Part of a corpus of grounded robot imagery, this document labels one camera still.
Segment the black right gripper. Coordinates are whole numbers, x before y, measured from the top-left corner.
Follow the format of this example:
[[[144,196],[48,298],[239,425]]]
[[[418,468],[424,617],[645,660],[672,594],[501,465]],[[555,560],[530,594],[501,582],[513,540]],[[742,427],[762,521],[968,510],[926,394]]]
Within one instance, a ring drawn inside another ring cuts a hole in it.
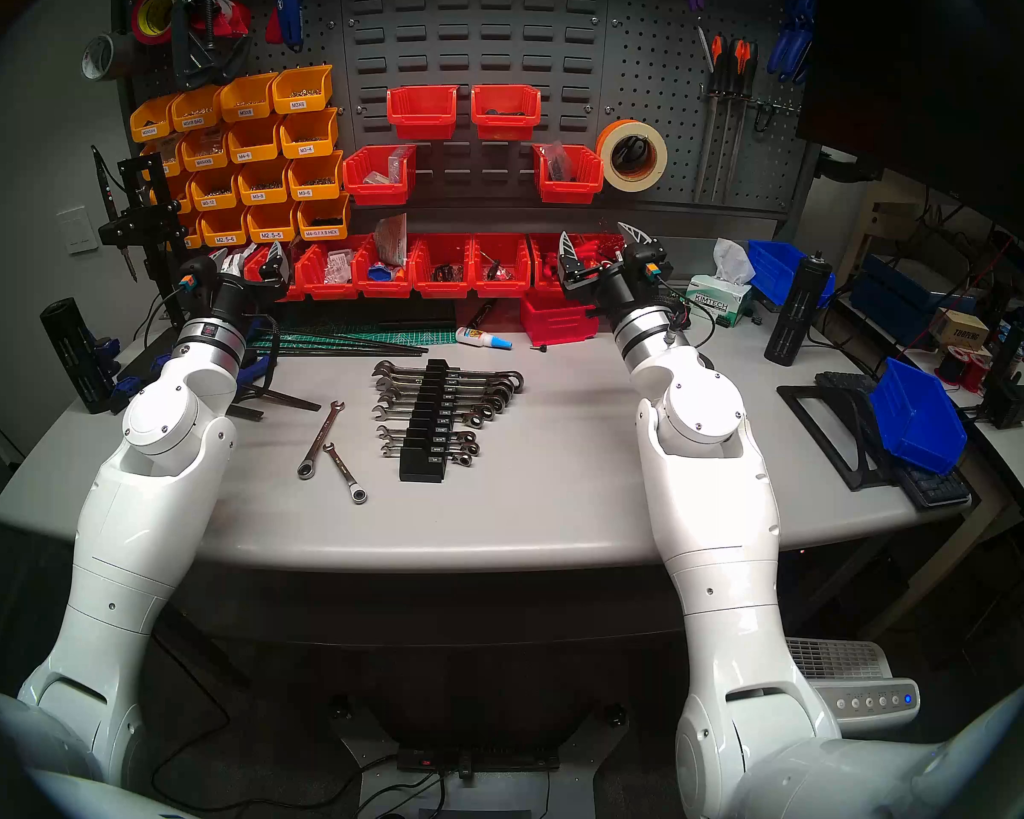
[[[588,275],[572,240],[562,232],[558,244],[558,282],[565,296],[582,296],[588,282],[589,314],[617,321],[630,311],[652,304],[672,276],[662,243],[629,224],[618,224],[623,236],[621,260]]]

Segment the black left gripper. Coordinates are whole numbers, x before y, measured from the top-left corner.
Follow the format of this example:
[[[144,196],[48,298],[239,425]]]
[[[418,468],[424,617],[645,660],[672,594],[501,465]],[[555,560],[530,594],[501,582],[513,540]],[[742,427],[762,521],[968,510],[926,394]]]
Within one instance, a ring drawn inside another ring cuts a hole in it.
[[[193,318],[240,324],[267,314],[290,289],[290,262],[280,241],[264,247],[262,281],[243,275],[243,248],[212,251],[213,261],[186,261],[179,267],[181,306]]]

